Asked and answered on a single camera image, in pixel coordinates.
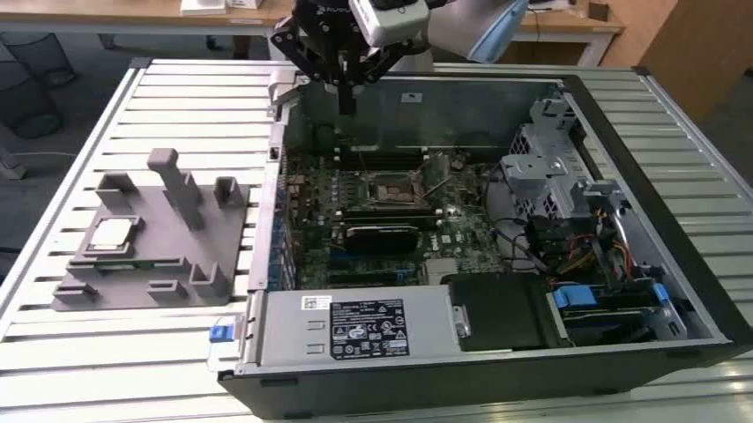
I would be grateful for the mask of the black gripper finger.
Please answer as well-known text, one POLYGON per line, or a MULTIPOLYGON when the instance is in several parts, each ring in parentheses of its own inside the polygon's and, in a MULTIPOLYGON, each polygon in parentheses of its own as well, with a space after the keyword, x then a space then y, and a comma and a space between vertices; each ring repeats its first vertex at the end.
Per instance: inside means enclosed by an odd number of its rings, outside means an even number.
POLYGON ((425 52, 422 41, 401 41, 383 48, 369 49, 362 42, 346 53, 346 115, 355 115, 355 89, 375 83, 405 56, 425 52))
POLYGON ((334 90, 339 114, 346 115, 346 75, 338 37, 338 27, 327 17, 290 16, 274 28, 271 41, 310 79, 334 90))

